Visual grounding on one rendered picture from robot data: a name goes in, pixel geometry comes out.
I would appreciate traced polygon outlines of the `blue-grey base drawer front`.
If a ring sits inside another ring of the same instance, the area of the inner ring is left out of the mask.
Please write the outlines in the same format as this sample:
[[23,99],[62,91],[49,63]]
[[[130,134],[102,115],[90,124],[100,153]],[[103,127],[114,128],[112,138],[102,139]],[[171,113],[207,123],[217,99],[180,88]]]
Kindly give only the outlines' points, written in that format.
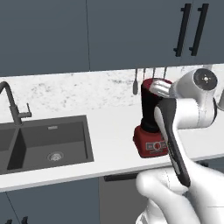
[[224,173],[224,157],[205,159],[199,162],[201,165]]

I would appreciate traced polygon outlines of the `narrow blue-grey base cupboard door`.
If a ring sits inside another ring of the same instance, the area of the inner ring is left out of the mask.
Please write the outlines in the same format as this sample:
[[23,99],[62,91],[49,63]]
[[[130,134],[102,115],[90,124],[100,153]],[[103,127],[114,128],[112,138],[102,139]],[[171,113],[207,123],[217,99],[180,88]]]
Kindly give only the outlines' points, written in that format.
[[4,224],[11,219],[10,204],[3,192],[0,192],[0,224]]

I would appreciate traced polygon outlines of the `dark grey tap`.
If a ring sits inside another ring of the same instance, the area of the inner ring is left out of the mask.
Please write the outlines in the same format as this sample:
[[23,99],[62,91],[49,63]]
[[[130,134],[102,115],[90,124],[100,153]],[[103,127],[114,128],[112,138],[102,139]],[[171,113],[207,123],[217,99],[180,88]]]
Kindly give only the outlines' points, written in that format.
[[13,94],[11,92],[11,87],[8,82],[2,81],[0,82],[0,94],[3,92],[3,90],[6,91],[9,104],[10,104],[10,113],[13,119],[13,122],[15,125],[20,126],[22,124],[22,119],[31,117],[32,112],[28,110],[27,112],[20,113],[18,110],[18,106],[14,101]]

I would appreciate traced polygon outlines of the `dark grey sink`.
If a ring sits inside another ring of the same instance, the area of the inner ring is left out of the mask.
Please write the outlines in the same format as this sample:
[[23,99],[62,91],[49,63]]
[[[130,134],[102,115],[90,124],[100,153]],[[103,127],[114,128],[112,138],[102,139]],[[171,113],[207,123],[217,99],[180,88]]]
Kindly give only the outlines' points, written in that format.
[[93,160],[84,115],[0,123],[0,175]]

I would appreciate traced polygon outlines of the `grey hanging spoon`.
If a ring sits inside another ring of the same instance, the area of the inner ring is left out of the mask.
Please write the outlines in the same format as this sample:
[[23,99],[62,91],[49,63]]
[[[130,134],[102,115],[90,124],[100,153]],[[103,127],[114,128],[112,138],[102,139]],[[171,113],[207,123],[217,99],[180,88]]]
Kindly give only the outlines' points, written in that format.
[[137,82],[137,68],[135,69],[135,79],[133,82],[133,87],[132,87],[132,91],[133,91],[133,95],[137,95],[138,93],[138,82]]

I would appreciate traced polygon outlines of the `grey dishwasher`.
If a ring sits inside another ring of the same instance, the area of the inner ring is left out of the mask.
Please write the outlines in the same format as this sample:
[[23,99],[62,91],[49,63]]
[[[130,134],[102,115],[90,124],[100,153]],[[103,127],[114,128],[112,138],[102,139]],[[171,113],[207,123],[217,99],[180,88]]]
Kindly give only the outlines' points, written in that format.
[[99,178],[101,224],[135,224],[147,199],[136,187],[136,179],[106,182]]

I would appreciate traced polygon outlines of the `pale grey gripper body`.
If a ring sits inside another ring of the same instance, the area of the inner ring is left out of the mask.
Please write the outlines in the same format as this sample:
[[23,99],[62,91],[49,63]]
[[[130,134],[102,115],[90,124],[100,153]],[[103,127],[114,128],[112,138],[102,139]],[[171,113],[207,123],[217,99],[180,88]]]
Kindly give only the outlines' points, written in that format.
[[170,87],[172,85],[165,82],[164,80],[154,80],[151,84],[151,92],[155,95],[170,98]]

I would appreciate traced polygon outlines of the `wide blue-grey wall cupboard door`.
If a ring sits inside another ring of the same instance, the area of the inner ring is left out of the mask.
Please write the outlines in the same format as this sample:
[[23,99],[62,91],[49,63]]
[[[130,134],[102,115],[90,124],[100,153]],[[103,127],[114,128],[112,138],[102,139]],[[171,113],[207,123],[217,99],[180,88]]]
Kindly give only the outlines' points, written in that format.
[[88,69],[86,0],[0,0],[0,76]]

